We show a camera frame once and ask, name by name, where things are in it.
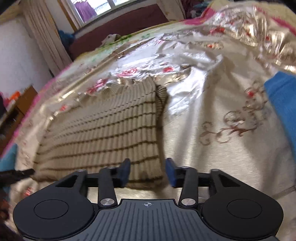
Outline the floral satin bedspread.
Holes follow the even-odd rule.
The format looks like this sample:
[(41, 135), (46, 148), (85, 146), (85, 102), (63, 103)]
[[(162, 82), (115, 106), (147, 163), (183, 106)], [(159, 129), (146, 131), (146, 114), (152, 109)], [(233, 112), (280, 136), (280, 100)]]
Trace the floral satin bedspread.
[[(276, 199), (277, 237), (295, 240), (295, 156), (264, 84), (295, 74), (295, 13), (283, 4), (214, 1), (200, 17), (148, 28), (82, 54), (43, 88), (12, 140), (16, 167), (34, 168), (40, 141), (60, 113), (111, 84), (152, 77), (168, 93), (158, 128), (163, 180), (116, 190), (123, 198), (175, 198), (165, 158), (201, 172), (221, 169)], [(9, 212), (52, 184), (33, 177), (11, 187)]]

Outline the pile of clothes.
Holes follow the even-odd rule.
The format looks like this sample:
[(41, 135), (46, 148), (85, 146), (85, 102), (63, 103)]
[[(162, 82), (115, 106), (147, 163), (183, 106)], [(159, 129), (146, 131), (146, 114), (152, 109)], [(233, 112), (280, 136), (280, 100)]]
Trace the pile of clothes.
[(211, 1), (205, 0), (181, 0), (186, 18), (192, 19), (200, 16)]

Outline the window with white frame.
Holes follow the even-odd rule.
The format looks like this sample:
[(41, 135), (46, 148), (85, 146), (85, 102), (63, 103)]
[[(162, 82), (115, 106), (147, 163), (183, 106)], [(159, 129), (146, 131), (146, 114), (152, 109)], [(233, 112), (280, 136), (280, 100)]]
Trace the window with white frame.
[(77, 32), (95, 21), (114, 19), (136, 9), (157, 4), (157, 1), (87, 1), (97, 16), (83, 22), (74, 3), (78, 1), (57, 1), (73, 32)]

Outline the blue folded garment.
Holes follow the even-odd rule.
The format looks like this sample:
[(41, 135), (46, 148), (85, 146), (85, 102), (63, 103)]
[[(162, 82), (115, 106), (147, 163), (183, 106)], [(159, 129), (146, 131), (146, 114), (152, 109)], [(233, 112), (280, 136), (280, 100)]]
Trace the blue folded garment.
[(295, 75), (279, 71), (264, 88), (295, 151)]

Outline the orange object on cabinet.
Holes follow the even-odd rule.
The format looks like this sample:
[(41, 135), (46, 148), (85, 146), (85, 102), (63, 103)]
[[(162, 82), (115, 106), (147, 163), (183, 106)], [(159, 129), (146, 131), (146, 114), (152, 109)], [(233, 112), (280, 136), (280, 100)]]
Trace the orange object on cabinet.
[(19, 97), (20, 97), (21, 93), (19, 91), (16, 91), (14, 92), (9, 98), (8, 98), (8, 101), (9, 103), (14, 101), (14, 100), (17, 100)]

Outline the right beige curtain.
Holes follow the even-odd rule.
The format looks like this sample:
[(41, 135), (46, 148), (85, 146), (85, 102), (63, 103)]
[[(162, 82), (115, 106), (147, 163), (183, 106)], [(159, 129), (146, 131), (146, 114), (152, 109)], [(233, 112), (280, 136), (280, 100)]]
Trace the right beige curtain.
[(157, 5), (169, 21), (180, 21), (186, 18), (180, 0), (157, 0)]

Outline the crumpled beige cloth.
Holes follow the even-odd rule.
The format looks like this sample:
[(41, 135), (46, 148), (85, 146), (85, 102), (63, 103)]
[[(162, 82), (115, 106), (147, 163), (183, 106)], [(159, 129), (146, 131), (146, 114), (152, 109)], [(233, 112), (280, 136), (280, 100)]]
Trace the crumpled beige cloth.
[(119, 35), (119, 34), (110, 34), (104, 40), (102, 40), (101, 47), (109, 45), (111, 43), (114, 43), (117, 40), (119, 40), (120, 38), (121, 38), (121, 35)]

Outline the wooden side cabinet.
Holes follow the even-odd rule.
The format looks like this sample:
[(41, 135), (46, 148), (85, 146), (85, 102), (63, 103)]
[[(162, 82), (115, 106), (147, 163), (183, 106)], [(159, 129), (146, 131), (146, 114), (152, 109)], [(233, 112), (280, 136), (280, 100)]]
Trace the wooden side cabinet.
[(14, 132), (30, 109), (37, 91), (31, 85), (18, 97), (1, 119), (1, 154), (12, 139)]

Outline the dark red headboard cushion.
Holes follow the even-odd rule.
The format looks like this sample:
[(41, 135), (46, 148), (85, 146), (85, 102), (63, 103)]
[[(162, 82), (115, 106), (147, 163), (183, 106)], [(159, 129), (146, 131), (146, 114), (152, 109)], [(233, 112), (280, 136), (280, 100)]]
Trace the dark red headboard cushion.
[(71, 59), (75, 60), (82, 53), (93, 51), (101, 46), (108, 35), (118, 34), (123, 37), (167, 22), (168, 19), (157, 4), (143, 6), (106, 23), (92, 24), (84, 32), (76, 33), (68, 53)]

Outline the beige striped ribbed sweater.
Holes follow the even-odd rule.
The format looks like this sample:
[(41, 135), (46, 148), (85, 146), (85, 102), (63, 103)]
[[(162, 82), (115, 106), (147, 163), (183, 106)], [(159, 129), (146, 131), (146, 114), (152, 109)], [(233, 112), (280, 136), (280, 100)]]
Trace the beige striped ribbed sweater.
[(34, 159), (34, 180), (53, 182), (85, 169), (97, 173), (130, 159), (130, 188), (152, 188), (163, 180), (158, 128), (167, 89), (147, 77), (111, 84), (58, 114), (44, 133)]

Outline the beige curtain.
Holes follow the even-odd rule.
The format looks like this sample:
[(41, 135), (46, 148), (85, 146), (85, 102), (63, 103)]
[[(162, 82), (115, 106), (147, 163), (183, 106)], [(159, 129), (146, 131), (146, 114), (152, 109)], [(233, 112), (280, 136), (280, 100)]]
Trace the beige curtain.
[(23, 15), (53, 75), (72, 63), (45, 1), (21, 1)]
[(186, 18), (180, 0), (157, 0), (157, 5), (169, 21), (180, 21)]

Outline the purple hanging garment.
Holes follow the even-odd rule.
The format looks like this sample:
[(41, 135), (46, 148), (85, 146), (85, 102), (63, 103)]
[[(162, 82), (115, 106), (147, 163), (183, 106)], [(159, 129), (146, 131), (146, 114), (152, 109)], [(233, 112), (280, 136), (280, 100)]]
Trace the purple hanging garment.
[(97, 16), (95, 9), (87, 1), (78, 1), (74, 3), (74, 6), (83, 22), (87, 22)]

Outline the teal folded garment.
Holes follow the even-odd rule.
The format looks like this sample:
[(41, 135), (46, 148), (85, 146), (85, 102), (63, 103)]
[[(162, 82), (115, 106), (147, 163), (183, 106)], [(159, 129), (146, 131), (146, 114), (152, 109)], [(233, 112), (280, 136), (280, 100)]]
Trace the teal folded garment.
[[(13, 144), (7, 151), (4, 157), (1, 158), (1, 172), (15, 169), (15, 162), (18, 153), (17, 144)], [(10, 185), (1, 185), (3, 194), (8, 195), (10, 192)]]

